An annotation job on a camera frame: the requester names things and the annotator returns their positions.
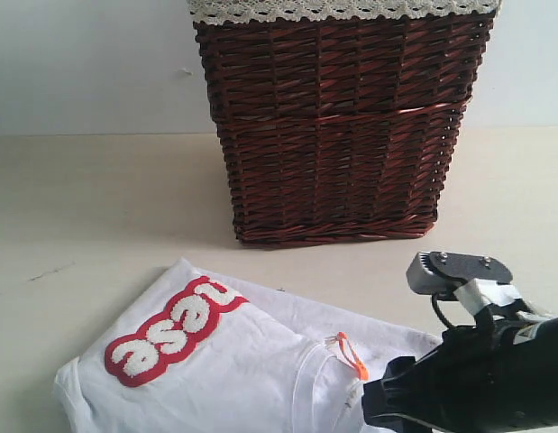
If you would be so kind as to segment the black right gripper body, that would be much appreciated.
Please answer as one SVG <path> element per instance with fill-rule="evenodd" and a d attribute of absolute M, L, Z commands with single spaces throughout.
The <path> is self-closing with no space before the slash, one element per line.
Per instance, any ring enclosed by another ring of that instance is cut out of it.
<path fill-rule="evenodd" d="M 363 387 L 366 424 L 396 432 L 510 432 L 531 427 L 531 405 L 519 390 L 516 334 L 525 314 L 474 326 L 450 327 L 420 359 L 391 360 L 382 377 Z"/>

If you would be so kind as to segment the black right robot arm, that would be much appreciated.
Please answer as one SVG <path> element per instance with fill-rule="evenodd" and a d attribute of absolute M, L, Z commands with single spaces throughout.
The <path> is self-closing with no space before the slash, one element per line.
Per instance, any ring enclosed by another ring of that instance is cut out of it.
<path fill-rule="evenodd" d="M 558 426 L 558 318 L 492 332 L 460 326 L 420 359 L 400 356 L 363 386 L 364 421 L 396 432 Z"/>

